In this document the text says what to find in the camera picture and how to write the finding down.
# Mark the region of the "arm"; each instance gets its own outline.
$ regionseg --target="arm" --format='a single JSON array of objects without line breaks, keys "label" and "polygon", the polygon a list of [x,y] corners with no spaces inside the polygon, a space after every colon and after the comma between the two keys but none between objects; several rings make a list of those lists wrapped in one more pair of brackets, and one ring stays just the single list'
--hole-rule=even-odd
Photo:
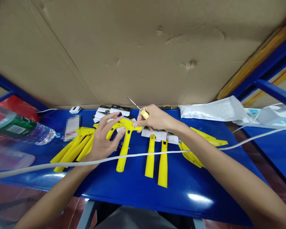
[{"label": "arm", "polygon": [[[106,139],[112,126],[122,119],[117,117],[119,112],[103,117],[94,133],[91,152],[83,158],[83,161],[96,161],[107,158],[118,147],[125,130],[121,130],[113,141]],[[48,191],[17,223],[14,229],[44,228],[58,217],[69,203],[71,197],[86,178],[98,165],[74,167],[61,179],[50,191]]]},{"label": "arm", "polygon": [[139,115],[134,125],[176,134],[248,214],[256,228],[286,228],[286,205],[261,179],[155,105],[144,109],[149,118],[143,120]]}]

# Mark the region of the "screwdriver shaft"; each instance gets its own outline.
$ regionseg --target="screwdriver shaft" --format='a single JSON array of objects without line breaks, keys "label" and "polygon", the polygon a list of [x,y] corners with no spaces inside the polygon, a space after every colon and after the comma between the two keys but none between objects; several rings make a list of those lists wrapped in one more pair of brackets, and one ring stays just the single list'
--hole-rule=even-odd
[{"label": "screwdriver shaft", "polygon": [[127,96],[127,98],[128,98],[140,111],[142,111],[142,110],[131,100],[131,98],[129,98],[128,96]]}]

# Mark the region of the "bottle label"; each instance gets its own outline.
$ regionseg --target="bottle label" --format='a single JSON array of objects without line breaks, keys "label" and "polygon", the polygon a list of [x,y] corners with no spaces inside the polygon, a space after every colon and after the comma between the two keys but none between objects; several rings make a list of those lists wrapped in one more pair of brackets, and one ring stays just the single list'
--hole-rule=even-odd
[{"label": "bottle label", "polygon": [[17,115],[10,123],[0,128],[0,135],[12,139],[21,139],[36,128],[37,122]]}]

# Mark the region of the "red object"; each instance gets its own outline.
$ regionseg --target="red object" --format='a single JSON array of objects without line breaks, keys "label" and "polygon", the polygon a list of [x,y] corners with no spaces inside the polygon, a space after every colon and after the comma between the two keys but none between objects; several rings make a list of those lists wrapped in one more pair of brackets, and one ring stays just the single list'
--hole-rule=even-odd
[{"label": "red object", "polygon": [[15,95],[12,95],[11,97],[2,101],[0,103],[0,106],[10,111],[13,111],[21,116],[24,116],[28,119],[39,122],[39,118],[37,116],[35,108],[27,104],[26,102],[22,101]]}]

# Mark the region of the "person's right hand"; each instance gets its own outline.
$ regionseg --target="person's right hand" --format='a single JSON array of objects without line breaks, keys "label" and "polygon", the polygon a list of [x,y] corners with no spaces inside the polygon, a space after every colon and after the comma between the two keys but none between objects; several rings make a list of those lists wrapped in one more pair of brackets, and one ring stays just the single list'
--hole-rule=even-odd
[{"label": "person's right hand", "polygon": [[149,113],[149,118],[145,120],[142,115],[138,115],[137,122],[133,124],[134,127],[148,126],[151,131],[155,129],[164,129],[166,131],[173,131],[178,124],[178,120],[170,116],[168,113],[161,110],[156,105],[152,104],[147,107],[143,107]]}]

